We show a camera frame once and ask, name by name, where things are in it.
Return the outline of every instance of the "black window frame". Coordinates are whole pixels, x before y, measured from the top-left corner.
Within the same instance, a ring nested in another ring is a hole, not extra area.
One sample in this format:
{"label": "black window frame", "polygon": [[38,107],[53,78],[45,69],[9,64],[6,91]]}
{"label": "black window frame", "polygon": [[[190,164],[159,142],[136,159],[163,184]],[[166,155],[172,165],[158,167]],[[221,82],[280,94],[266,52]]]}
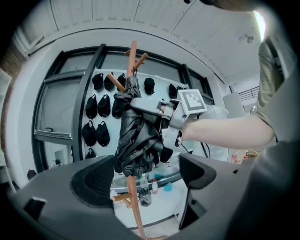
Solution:
{"label": "black window frame", "polygon": [[[72,155],[74,162],[83,160],[83,150],[82,150],[82,119],[83,119],[83,110],[84,104],[86,100],[86,95],[88,91],[88,87],[90,85],[91,77],[93,75],[95,68],[101,68],[106,55],[108,54],[117,54],[124,55],[126,51],[130,48],[128,47],[120,47],[120,46],[106,46],[105,44],[101,44],[100,46],[94,47],[85,47],[80,49],[75,49],[67,52],[60,52],[57,56],[51,67],[49,68],[43,83],[40,86],[35,107],[32,118],[32,150],[34,156],[34,162],[37,169],[37,172],[43,172],[48,169],[46,156],[45,156],[45,145],[44,142],[50,141],[52,143],[69,145],[72,147]],[[211,93],[210,86],[208,84],[207,78],[201,76],[197,72],[189,69],[186,64],[180,64],[172,59],[166,58],[164,56],[158,55],[156,53],[144,51],[141,49],[136,50],[136,56],[140,57],[143,53],[147,53],[148,60],[155,61],[161,64],[165,64],[167,66],[173,67],[178,70],[178,74],[180,77],[180,82],[182,84],[187,85],[189,89],[193,88],[193,83],[191,82],[191,75],[199,79],[201,82],[203,91],[201,91],[201,95],[203,98],[210,100],[212,104],[213,97]],[[82,55],[91,55],[93,54],[92,60],[88,64],[87,69],[70,71],[60,73],[63,65],[67,61],[68,58],[74,56],[82,56]],[[34,135],[34,130],[37,129],[38,126],[38,112],[40,108],[41,98],[44,93],[45,87],[47,83],[53,81],[61,81],[66,80],[68,78],[82,76],[82,79],[79,84],[78,94],[75,99],[74,106],[74,114],[73,114],[73,125],[72,125],[72,139],[63,139],[63,138],[51,138],[46,136],[38,136]]]}

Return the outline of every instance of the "black umbrella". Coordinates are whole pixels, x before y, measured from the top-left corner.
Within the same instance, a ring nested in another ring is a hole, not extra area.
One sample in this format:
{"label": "black umbrella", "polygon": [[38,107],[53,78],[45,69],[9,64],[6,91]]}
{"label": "black umbrella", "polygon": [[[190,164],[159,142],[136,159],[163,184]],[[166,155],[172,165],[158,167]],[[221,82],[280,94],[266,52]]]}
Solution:
{"label": "black umbrella", "polygon": [[160,134],[153,124],[145,120],[141,111],[130,107],[133,98],[141,97],[137,78],[132,76],[130,81],[130,87],[127,85],[124,93],[114,94],[115,101],[124,109],[114,166],[116,172],[123,172],[126,177],[150,172],[158,152],[154,149],[155,145],[162,145]]}

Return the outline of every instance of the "ceiling panel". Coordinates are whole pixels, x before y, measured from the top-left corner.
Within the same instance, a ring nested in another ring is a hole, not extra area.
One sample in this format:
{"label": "ceiling panel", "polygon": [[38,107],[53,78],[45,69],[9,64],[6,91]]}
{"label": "ceiling panel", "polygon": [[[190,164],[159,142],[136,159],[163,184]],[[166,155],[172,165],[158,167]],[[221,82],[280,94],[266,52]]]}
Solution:
{"label": "ceiling panel", "polygon": [[50,0],[59,30],[93,21],[92,0]]}
{"label": "ceiling panel", "polygon": [[241,71],[258,71],[260,35],[254,15],[224,11],[198,0],[190,4],[183,0],[44,0],[21,29],[30,43],[74,25],[84,30],[92,21],[103,21],[101,27],[106,21],[120,28],[138,27],[184,48],[191,46],[223,79],[235,79]]}
{"label": "ceiling panel", "polygon": [[133,22],[139,0],[93,0],[93,20]]}
{"label": "ceiling panel", "polygon": [[21,28],[30,42],[58,31],[49,0],[40,1],[23,21]]}
{"label": "ceiling panel", "polygon": [[135,22],[171,33],[194,2],[186,4],[182,0],[141,0]]}

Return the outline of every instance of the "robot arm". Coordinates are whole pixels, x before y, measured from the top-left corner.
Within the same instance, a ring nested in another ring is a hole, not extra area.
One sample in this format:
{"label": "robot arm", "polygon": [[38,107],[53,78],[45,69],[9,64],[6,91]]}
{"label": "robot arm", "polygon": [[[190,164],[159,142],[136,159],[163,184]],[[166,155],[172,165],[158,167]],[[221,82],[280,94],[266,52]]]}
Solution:
{"label": "robot arm", "polygon": [[[130,106],[169,121],[168,127],[160,129],[163,144],[166,148],[184,153],[186,150],[181,145],[184,122],[194,114],[206,112],[207,108],[198,89],[178,90],[178,96],[179,100],[173,99],[171,102],[136,97],[132,99]],[[162,105],[165,106],[164,112],[160,110]]]}

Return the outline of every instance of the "brick wall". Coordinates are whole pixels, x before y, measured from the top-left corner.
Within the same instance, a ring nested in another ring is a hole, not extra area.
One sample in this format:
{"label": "brick wall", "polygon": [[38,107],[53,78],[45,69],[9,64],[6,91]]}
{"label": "brick wall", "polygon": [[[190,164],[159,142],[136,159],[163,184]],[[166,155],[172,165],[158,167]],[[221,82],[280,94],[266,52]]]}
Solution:
{"label": "brick wall", "polygon": [[15,80],[17,76],[19,75],[22,66],[26,62],[26,59],[21,55],[21,53],[17,50],[17,48],[11,44],[4,55],[0,59],[0,68],[6,72],[8,75],[12,77],[11,82],[9,84],[5,99],[4,99],[4,104],[2,108],[2,114],[1,114],[1,126],[0,126],[0,131],[1,131],[1,148],[4,152],[5,159],[6,158],[6,151],[5,151],[5,118],[7,114],[7,108],[8,108],[8,100],[10,98]]}

